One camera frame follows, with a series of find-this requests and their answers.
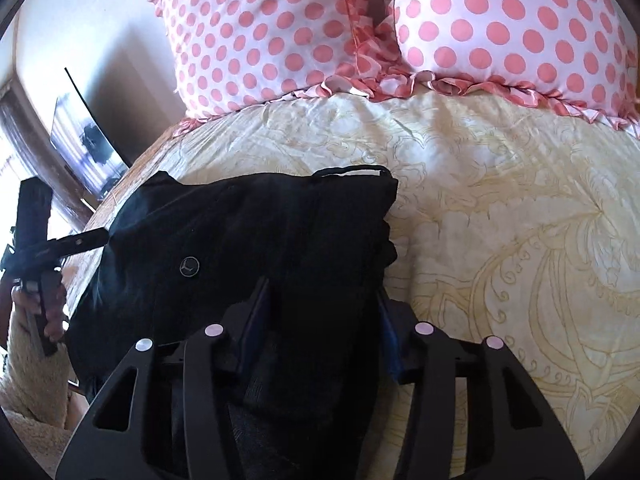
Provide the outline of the beige fluffy sleeve forearm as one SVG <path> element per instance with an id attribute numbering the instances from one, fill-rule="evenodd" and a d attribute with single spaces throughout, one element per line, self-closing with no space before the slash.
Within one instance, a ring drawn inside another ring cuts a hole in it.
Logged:
<path id="1" fill-rule="evenodd" d="M 12 428 L 49 476 L 54 476 L 72 432 L 65 428 L 70 359 L 60 344 L 39 355 L 21 310 L 11 314 L 1 406 Z"/>

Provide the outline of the person left hand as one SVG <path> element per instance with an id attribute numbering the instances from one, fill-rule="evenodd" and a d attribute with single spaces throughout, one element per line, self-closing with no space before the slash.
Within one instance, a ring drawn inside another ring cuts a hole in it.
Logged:
<path id="1" fill-rule="evenodd" d="M 67 290 L 63 284 L 59 284 L 52 292 L 52 296 L 45 300 L 41 300 L 35 292 L 28 292 L 24 287 L 14 285 L 11 290 L 11 299 L 13 302 L 11 333 L 18 328 L 22 332 L 28 332 L 26 315 L 42 315 L 46 319 L 43 335 L 52 342 L 58 342 L 62 339 L 65 320 L 63 307 L 67 299 Z"/>

